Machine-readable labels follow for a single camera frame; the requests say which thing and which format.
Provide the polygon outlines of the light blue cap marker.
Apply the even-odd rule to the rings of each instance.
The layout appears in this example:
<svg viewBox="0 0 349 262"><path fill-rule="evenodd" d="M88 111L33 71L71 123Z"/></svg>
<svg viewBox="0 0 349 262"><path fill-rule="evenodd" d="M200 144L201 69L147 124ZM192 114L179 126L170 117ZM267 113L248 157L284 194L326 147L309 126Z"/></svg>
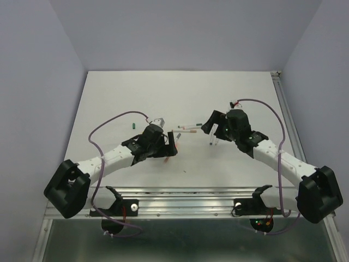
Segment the light blue cap marker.
<svg viewBox="0 0 349 262"><path fill-rule="evenodd" d="M218 127L217 124L213 124L212 129L210 131L210 142L209 142L210 145L215 145L215 132L217 130L217 127Z"/></svg>

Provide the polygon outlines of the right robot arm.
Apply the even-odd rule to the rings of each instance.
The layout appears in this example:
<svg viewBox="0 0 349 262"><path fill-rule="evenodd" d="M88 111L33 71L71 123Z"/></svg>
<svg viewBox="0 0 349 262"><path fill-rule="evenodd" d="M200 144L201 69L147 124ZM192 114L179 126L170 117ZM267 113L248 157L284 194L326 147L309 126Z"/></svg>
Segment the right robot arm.
<svg viewBox="0 0 349 262"><path fill-rule="evenodd" d="M299 212L316 224L343 204L331 168L315 167L282 151L266 135L251 129L243 110L213 111L201 129L206 134L213 132L220 140L234 142L241 152L272 168L293 185L286 189L272 185L256 188L250 198L234 201L237 216L265 215L269 210L286 209Z"/></svg>

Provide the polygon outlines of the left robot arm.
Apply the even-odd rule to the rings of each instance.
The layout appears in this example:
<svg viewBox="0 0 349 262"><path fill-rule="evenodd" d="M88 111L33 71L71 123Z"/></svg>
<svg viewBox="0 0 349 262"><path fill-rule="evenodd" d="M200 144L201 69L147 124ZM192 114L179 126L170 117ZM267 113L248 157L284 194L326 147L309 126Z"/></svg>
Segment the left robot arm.
<svg viewBox="0 0 349 262"><path fill-rule="evenodd" d="M77 163L60 163L44 189L44 196L64 218L86 207L91 185L117 170L134 166L147 158L172 157L178 153L173 132L149 124L142 134L122 142L100 157Z"/></svg>

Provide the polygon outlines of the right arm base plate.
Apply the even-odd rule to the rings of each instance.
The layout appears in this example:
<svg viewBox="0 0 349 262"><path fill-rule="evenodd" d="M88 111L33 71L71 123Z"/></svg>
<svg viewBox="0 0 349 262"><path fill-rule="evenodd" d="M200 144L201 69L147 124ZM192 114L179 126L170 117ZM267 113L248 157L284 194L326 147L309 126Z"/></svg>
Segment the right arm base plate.
<svg viewBox="0 0 349 262"><path fill-rule="evenodd" d="M268 189L275 189L271 185L258 187L254 190L250 198L237 198L233 201L232 217L241 216L258 216L258 218L250 218L250 224L257 233L265 235L273 235L271 233L274 226L274 215L280 215L279 207L267 207L263 202L261 195Z"/></svg>

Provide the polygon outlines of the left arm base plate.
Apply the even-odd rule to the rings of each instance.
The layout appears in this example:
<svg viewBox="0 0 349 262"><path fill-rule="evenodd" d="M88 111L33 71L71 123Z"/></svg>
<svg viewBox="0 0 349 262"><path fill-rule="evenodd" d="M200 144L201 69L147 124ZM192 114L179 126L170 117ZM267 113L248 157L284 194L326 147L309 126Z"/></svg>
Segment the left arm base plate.
<svg viewBox="0 0 349 262"><path fill-rule="evenodd" d="M111 186L98 189L94 205L87 201L85 209L89 216L102 218L101 228L110 237L132 237L143 232L140 226L127 221L138 216L139 200L125 199Z"/></svg>

